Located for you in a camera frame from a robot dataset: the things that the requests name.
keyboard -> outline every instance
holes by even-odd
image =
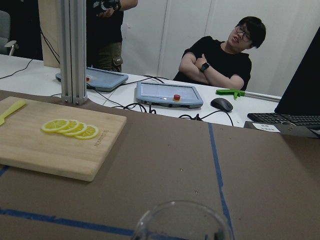
[[[308,129],[320,129],[320,116],[300,116],[277,113],[248,113],[248,118],[254,122],[265,124],[294,124]]]

black monitor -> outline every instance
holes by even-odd
[[[274,112],[320,116],[320,28]]]

seated man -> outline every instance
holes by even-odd
[[[204,36],[184,51],[173,80],[226,89],[246,90],[252,63],[245,49],[260,47],[266,27],[255,16],[244,17],[227,41]]]

knife handle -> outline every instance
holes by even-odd
[[[4,113],[2,113],[0,115],[0,117],[2,118],[6,118],[8,117],[10,114],[12,114],[13,112],[17,111],[19,108],[21,108],[22,106],[24,106],[26,104],[25,101],[23,100],[18,100],[16,101],[14,104],[12,104],[7,110],[4,111]]]

gray chair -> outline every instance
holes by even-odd
[[[17,41],[10,39],[10,15],[5,11],[0,10],[0,54],[10,55],[14,54],[15,49],[18,48]]]

